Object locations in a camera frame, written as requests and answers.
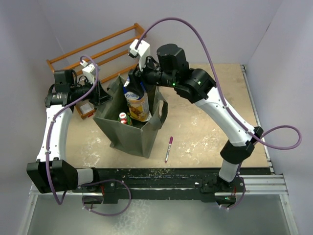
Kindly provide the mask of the blue orange juice carton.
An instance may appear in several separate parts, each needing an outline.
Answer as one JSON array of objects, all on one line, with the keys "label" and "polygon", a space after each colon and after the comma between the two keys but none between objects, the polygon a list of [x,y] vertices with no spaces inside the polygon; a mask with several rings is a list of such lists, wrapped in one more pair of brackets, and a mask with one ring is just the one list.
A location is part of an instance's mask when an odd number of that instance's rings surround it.
[{"label": "blue orange juice carton", "polygon": [[147,122],[152,117],[147,93],[143,96],[138,96],[129,90],[130,79],[127,78],[123,85],[123,92],[129,108],[130,117],[140,122]]}]

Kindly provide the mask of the orange juice plastic bottle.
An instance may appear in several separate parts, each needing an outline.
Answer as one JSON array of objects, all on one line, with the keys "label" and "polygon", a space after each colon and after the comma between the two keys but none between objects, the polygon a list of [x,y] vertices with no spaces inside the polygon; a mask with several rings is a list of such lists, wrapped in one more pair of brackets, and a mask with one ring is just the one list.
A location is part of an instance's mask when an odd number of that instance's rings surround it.
[{"label": "orange juice plastic bottle", "polygon": [[121,112],[119,114],[119,117],[118,117],[118,121],[120,122],[121,119],[125,118],[127,121],[128,121],[128,125],[129,126],[132,126],[133,125],[133,122],[132,122],[132,119],[130,118],[129,115],[127,115],[125,112]]}]

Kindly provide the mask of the dark cola glass bottle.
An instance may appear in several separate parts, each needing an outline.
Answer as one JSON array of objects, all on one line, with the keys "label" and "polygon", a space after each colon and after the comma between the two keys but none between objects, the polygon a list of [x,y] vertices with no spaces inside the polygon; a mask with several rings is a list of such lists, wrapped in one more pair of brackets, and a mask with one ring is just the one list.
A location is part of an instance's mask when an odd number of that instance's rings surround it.
[{"label": "dark cola glass bottle", "polygon": [[128,121],[127,121],[125,118],[121,119],[120,122],[121,122],[122,124],[128,125]]}]

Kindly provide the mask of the green canvas tote bag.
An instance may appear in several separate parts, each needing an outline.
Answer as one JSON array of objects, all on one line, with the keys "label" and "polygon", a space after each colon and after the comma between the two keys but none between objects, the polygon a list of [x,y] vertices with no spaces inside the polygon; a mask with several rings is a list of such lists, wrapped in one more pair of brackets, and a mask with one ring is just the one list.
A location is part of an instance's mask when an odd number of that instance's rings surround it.
[{"label": "green canvas tote bag", "polygon": [[133,120],[132,125],[122,124],[118,118],[121,112],[128,112],[123,93],[125,79],[119,76],[108,86],[112,100],[98,106],[93,118],[98,127],[111,141],[110,147],[122,152],[149,158],[157,133],[168,114],[168,103],[158,87],[148,93],[152,119],[147,122]]}]

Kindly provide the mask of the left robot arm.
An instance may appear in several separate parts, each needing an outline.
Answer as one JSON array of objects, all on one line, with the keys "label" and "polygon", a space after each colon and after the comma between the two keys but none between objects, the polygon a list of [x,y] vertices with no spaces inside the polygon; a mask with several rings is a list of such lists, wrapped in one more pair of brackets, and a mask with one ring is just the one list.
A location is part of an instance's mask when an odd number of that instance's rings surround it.
[{"label": "left robot arm", "polygon": [[97,70],[88,65],[83,69],[84,83],[80,84],[74,70],[57,70],[55,82],[45,98],[46,126],[42,146],[34,163],[26,172],[40,193],[74,190],[80,185],[90,191],[99,190],[101,181],[93,169],[76,169],[66,162],[66,142],[74,106],[88,100],[94,106],[111,99],[97,80]]}]

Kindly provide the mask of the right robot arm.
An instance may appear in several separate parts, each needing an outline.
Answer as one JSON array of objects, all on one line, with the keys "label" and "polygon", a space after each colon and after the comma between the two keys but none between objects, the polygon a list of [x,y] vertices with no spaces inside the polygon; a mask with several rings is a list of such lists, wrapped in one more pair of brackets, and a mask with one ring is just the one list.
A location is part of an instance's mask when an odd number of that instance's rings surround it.
[{"label": "right robot arm", "polygon": [[195,104],[215,121],[228,137],[220,152],[223,162],[217,184],[220,190],[230,191],[235,186],[239,165],[252,154],[263,129],[253,127],[228,102],[222,102],[216,82],[205,70],[189,68],[182,48],[166,44],[156,53],[157,60],[151,56],[147,42],[132,42],[129,56],[137,58],[138,65],[128,73],[128,88],[143,95],[153,86],[172,87],[180,97]]}]

